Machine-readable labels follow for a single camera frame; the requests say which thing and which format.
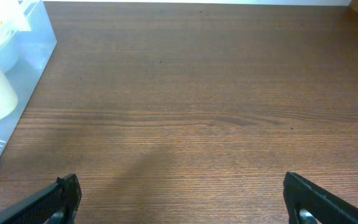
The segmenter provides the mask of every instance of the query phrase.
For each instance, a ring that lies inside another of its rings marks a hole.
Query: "wooden table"
[[[287,223],[285,172],[358,207],[345,7],[46,2],[56,49],[0,210],[76,173],[76,223]]]

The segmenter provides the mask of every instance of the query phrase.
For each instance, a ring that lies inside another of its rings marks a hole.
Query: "blue translucent container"
[[[57,42],[41,0],[21,1],[19,10],[0,27],[0,156]]]

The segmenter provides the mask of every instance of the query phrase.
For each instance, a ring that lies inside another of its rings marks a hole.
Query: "white wall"
[[[281,4],[301,6],[348,6],[351,0],[44,0],[83,2],[187,2],[223,4]]]

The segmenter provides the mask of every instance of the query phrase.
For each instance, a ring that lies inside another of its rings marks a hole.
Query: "clear plastic container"
[[[0,26],[0,156],[57,42],[41,0],[15,10]]]

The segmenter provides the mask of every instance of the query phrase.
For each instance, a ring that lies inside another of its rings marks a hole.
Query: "tabletop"
[[[358,207],[346,7],[46,2],[58,44],[0,210],[77,174],[76,223],[288,223],[286,171]]]

